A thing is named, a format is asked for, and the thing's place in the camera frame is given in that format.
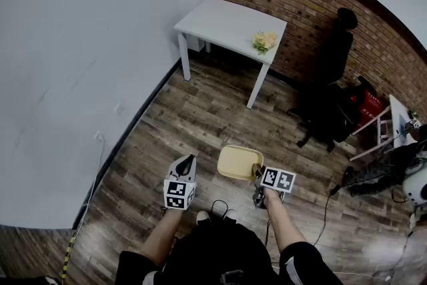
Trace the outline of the person's black clothing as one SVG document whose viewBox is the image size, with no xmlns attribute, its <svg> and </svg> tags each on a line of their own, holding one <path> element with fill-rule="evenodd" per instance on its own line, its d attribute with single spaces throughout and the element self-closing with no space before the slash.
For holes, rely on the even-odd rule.
<svg viewBox="0 0 427 285">
<path fill-rule="evenodd" d="M 242 270 L 240 285 L 343 285 L 307 242 L 288 246 L 275 272 L 255 233 L 227 221 L 197 226 L 179 239 L 164 268 L 134 252 L 122 252 L 115 285 L 221 285 L 221 275 Z"/>
</svg>

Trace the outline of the person's right forearm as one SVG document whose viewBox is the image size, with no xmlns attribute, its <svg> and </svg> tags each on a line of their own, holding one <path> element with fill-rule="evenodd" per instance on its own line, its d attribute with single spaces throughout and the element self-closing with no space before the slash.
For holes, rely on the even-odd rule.
<svg viewBox="0 0 427 285">
<path fill-rule="evenodd" d="M 279 252 L 282 253 L 288 246 L 297 242 L 307 242 L 291 220 L 278 193 L 269 188 L 264 188 L 263 193 L 264 205 L 268 211 Z"/>
</svg>

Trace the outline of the grey chest mount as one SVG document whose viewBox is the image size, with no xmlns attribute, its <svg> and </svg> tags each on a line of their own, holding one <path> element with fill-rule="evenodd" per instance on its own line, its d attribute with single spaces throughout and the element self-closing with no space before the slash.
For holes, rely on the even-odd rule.
<svg viewBox="0 0 427 285">
<path fill-rule="evenodd" d="M 221 285 L 240 285 L 243 277 L 244 272 L 242 270 L 227 271 L 221 275 L 220 283 Z"/>
</svg>

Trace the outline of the black office chair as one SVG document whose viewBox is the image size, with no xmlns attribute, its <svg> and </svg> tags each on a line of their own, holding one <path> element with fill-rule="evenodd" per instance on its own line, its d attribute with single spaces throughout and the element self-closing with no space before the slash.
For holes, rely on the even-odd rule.
<svg viewBox="0 0 427 285">
<path fill-rule="evenodd" d="M 320 64 L 315 79 L 300 94 L 296 107 L 286 114 L 303 120 L 307 132 L 297 146 L 302 148 L 311 137 L 327 145 L 327 151 L 335 148 L 336 142 L 344 141 L 358 126 L 360 111 L 351 96 L 337 81 L 344 75 L 348 54 L 353 43 L 353 34 L 358 20 L 350 9 L 337 11 L 331 33 L 320 52 Z"/>
</svg>

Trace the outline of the white square table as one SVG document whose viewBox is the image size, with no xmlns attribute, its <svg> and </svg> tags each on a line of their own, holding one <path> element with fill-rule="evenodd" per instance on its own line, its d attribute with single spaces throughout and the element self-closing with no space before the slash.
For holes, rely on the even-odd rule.
<svg viewBox="0 0 427 285">
<path fill-rule="evenodd" d="M 246 107 L 252 108 L 265 76 L 276 56 L 287 23 L 266 13 L 224 0 L 204 0 L 174 25 L 177 32 L 183 78 L 191 78 L 187 53 L 187 36 L 229 49 L 261 63 L 262 67 Z M 253 47 L 256 33 L 273 32 L 276 44 L 264 55 Z"/>
</svg>

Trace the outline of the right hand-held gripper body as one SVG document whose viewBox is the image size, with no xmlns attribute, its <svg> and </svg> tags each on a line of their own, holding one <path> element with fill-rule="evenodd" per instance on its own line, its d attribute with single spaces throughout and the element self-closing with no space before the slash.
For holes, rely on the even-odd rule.
<svg viewBox="0 0 427 285">
<path fill-rule="evenodd" d="M 264 189 L 269 188 L 278 193 L 281 201 L 283 201 L 285 194 L 292 191 L 294 185 L 295 173 L 280 170 L 278 168 L 264 166 L 264 175 L 262 178 L 255 179 L 255 193 L 252 196 L 254 206 L 256 208 L 265 209 L 264 205 Z"/>
</svg>

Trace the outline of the yellow plastic tray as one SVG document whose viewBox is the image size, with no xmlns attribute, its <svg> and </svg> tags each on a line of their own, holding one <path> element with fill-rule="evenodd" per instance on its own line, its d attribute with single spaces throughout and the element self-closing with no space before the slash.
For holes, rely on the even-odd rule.
<svg viewBox="0 0 427 285">
<path fill-rule="evenodd" d="M 264 157 L 261 152 L 241 146 L 228 145 L 222 148 L 218 159 L 218 172 L 226 177 L 238 180 L 254 181 L 256 173 L 254 164 L 263 166 Z"/>
</svg>

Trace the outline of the person's left forearm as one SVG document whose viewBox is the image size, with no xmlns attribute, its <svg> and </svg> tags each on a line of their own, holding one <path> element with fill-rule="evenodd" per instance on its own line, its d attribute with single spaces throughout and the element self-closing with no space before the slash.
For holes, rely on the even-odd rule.
<svg viewBox="0 0 427 285">
<path fill-rule="evenodd" d="M 143 243 L 141 254 L 156 266 L 163 266 L 170 253 L 183 211 L 167 209 L 163 218 Z"/>
</svg>

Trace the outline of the red plastic crate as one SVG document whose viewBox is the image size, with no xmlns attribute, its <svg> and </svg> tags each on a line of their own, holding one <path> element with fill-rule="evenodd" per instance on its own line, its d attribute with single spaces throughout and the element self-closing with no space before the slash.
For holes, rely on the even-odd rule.
<svg viewBox="0 0 427 285">
<path fill-rule="evenodd" d="M 360 112 L 358 129 L 367 124 L 371 119 L 374 119 L 384 110 L 381 99 L 373 96 L 367 89 L 357 91 L 354 95 L 351 95 L 351 100 L 356 104 Z"/>
</svg>

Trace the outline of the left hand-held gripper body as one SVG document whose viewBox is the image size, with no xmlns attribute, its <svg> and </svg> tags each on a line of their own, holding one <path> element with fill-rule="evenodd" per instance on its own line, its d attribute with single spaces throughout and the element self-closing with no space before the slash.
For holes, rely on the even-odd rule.
<svg viewBox="0 0 427 285">
<path fill-rule="evenodd" d="M 178 176 L 176 165 L 172 162 L 163 183 L 164 206 L 167 209 L 187 210 L 195 196 L 197 183 L 193 176 Z"/>
</svg>

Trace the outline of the yellow artificial flower bouquet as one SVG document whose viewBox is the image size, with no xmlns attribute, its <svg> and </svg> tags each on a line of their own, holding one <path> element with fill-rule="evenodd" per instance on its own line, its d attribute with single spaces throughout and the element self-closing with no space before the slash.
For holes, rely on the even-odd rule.
<svg viewBox="0 0 427 285">
<path fill-rule="evenodd" d="M 252 39 L 252 47 L 259 55 L 265 55 L 269 50 L 276 46 L 277 35 L 273 32 L 257 32 Z"/>
</svg>

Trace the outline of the white side shelf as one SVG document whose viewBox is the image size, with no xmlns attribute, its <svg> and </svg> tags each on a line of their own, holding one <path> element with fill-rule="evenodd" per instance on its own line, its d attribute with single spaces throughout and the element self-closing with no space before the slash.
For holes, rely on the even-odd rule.
<svg viewBox="0 0 427 285">
<path fill-rule="evenodd" d="M 393 139 L 393 133 L 388 131 L 388 126 L 392 124 L 391 119 L 384 119 L 383 117 L 388 113 L 391 112 L 391 105 L 388 105 L 383 111 L 381 111 L 377 116 L 375 116 L 373 119 L 368 121 L 366 124 L 358 128 L 356 131 L 352 133 L 352 135 L 357 135 L 364 129 L 366 129 L 368 126 L 372 125 L 373 123 L 376 124 L 376 145 L 364 152 L 361 152 L 360 154 L 357 154 L 349 159 L 350 162 L 355 161 L 361 157 L 364 157 L 384 146 L 387 146 L 390 144 Z"/>
</svg>

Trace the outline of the white helmet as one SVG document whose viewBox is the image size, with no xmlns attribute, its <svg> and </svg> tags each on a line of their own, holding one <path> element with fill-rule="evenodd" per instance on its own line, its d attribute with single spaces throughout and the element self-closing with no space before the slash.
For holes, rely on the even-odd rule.
<svg viewBox="0 0 427 285">
<path fill-rule="evenodd" d="M 414 206 L 427 203 L 427 164 L 407 176 L 402 184 L 404 193 Z"/>
</svg>

